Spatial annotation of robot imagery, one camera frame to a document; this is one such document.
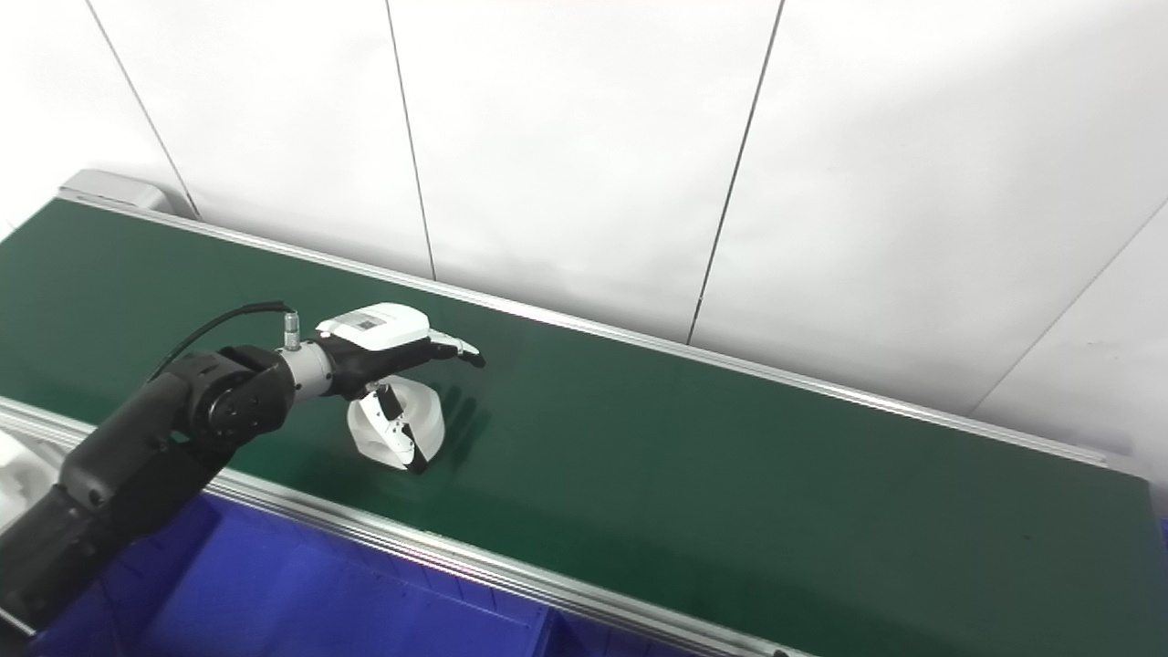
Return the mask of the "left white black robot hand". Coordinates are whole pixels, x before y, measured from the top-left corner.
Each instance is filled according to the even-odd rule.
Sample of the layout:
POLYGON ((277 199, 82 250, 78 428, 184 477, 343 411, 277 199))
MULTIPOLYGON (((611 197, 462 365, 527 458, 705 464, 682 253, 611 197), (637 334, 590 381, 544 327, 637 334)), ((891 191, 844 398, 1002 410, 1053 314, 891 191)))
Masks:
POLYGON ((445 435, 438 392, 403 372, 434 360, 482 369, 484 353, 433 328, 409 305, 378 303, 317 325, 327 358, 325 390, 347 401, 347 424, 364 457, 406 473, 424 473, 445 435))

